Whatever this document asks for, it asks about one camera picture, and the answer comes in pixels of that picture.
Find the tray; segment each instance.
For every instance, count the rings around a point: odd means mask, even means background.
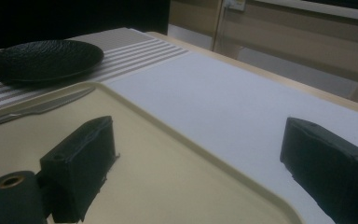
[[[111,115],[120,158],[84,223],[302,223],[284,200],[102,84],[76,84],[0,114],[89,86],[96,90],[69,105],[0,125],[0,176],[38,172],[39,159],[69,133]]]

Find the textured plate surface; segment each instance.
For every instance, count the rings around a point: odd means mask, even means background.
[[[81,76],[103,59],[103,51],[74,40],[47,40],[0,50],[0,79],[41,82]]]

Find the white tabletop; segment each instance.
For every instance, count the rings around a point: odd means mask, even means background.
[[[306,223],[334,223],[280,163],[288,117],[358,146],[358,111],[191,52],[107,83],[289,202]]]

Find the beige wall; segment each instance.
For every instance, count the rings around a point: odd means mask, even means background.
[[[170,22],[213,36],[219,0],[172,0]],[[248,0],[226,10],[217,52],[255,49],[358,82],[358,21]]]

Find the knife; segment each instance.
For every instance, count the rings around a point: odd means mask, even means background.
[[[54,100],[43,102],[39,105],[32,105],[32,106],[26,107],[24,109],[17,110],[17,111],[2,115],[2,116],[0,116],[0,124],[11,121],[13,119],[19,119],[19,118],[22,118],[22,117],[28,116],[28,115],[39,115],[39,114],[46,113],[46,112],[56,109],[60,106],[70,104],[73,101],[80,99],[81,97],[89,94],[90,92],[92,92],[94,90],[95,90],[95,87],[91,87],[91,88],[85,89],[83,91],[77,91],[77,92],[71,93],[69,95],[65,95],[63,97],[56,98]]]

